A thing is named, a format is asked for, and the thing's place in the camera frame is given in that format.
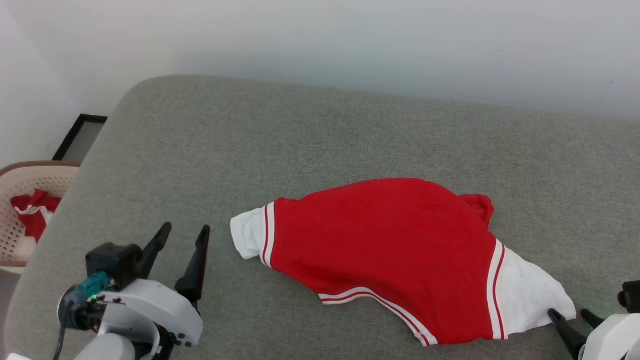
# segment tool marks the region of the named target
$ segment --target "floor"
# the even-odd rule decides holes
[[[103,124],[85,122],[65,154],[63,161],[81,163],[89,153],[103,126]],[[0,360],[6,359],[6,356],[8,356],[8,354],[5,354],[4,349],[4,320],[18,280],[20,280],[20,275],[0,270]]]

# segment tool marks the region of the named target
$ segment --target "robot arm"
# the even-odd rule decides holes
[[[171,228],[165,223],[144,250],[106,243],[86,255],[87,280],[67,290],[58,306],[61,331],[54,360],[60,356],[67,328],[98,334],[77,360],[166,360],[174,346],[198,344],[202,334],[198,301],[210,230],[202,228],[195,253],[173,291],[147,279]],[[16,354],[8,358],[25,359]]]
[[[555,309],[549,310],[574,360],[640,360],[640,281],[625,282],[618,302],[628,314],[611,315],[604,320],[587,309],[580,312],[594,328],[589,336],[576,331]]]

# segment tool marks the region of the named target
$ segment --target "gray fabric surface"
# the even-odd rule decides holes
[[[568,359],[550,326],[507,341],[423,348],[373,300],[323,306],[244,261],[229,220],[277,197],[420,177],[493,199],[492,232],[561,282],[578,308],[621,313],[639,278],[640,122],[480,104],[175,76],[132,89],[108,120],[19,284],[14,352],[47,359],[56,303],[105,241],[173,234],[151,278],[173,286],[204,224],[211,246],[195,348],[172,359]],[[576,323],[584,327],[582,320]],[[91,338],[70,332],[63,357]]]
[[[18,285],[18,280],[20,280],[20,275],[0,270],[0,359],[5,359],[9,355],[5,354],[4,321],[9,312],[9,304],[15,287]]]

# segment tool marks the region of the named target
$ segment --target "laundry basket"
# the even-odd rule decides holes
[[[11,198],[32,195],[35,189],[63,197],[79,168],[79,163],[67,161],[34,161],[0,170],[0,269],[21,274],[35,248],[33,238],[24,236]]]

